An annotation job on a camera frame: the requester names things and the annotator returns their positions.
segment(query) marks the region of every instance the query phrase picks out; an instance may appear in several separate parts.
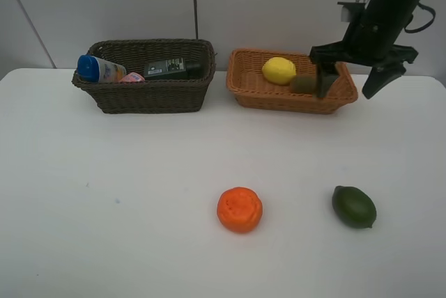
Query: pink item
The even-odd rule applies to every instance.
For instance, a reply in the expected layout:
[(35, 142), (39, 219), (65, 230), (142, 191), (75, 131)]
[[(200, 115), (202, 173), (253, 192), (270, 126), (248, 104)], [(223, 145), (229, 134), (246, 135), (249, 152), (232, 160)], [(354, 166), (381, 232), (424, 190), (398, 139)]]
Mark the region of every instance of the pink item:
[(144, 81), (144, 78), (138, 73), (131, 72), (124, 76), (119, 82), (141, 82)]

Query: blue bottle cap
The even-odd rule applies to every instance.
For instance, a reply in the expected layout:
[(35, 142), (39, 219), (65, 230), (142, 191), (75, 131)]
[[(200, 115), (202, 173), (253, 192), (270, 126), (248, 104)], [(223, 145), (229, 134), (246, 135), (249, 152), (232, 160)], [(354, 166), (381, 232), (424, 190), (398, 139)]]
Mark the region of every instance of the blue bottle cap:
[(99, 64), (94, 56), (80, 56), (77, 61), (77, 74), (88, 82), (99, 81)]

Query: lemon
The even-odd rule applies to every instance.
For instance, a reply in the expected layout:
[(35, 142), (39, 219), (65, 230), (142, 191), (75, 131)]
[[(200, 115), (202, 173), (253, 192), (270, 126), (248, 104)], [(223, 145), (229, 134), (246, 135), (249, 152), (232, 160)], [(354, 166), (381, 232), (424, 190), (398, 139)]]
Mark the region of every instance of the lemon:
[(288, 59), (275, 56), (268, 60), (262, 67), (263, 76), (269, 82), (287, 85), (295, 77), (295, 66)]

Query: orange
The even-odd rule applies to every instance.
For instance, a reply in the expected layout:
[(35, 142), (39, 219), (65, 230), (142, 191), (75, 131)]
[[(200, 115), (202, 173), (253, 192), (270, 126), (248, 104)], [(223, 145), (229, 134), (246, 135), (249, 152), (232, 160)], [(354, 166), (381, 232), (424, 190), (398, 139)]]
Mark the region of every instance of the orange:
[(251, 189), (236, 187), (225, 191), (217, 204), (217, 216), (228, 230), (248, 233), (260, 222), (263, 206)]

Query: white table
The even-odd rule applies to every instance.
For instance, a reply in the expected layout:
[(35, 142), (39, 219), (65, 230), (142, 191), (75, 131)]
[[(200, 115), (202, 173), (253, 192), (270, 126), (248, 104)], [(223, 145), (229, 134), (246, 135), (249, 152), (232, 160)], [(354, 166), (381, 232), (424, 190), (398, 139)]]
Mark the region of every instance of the white table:
[[(446, 90), (404, 77), (331, 116), (238, 106), (106, 115), (71, 70), (0, 81), (0, 297), (446, 297)], [(365, 77), (355, 77), (361, 87)], [(332, 191), (374, 200), (371, 230)], [(218, 222), (257, 191), (258, 229)]]

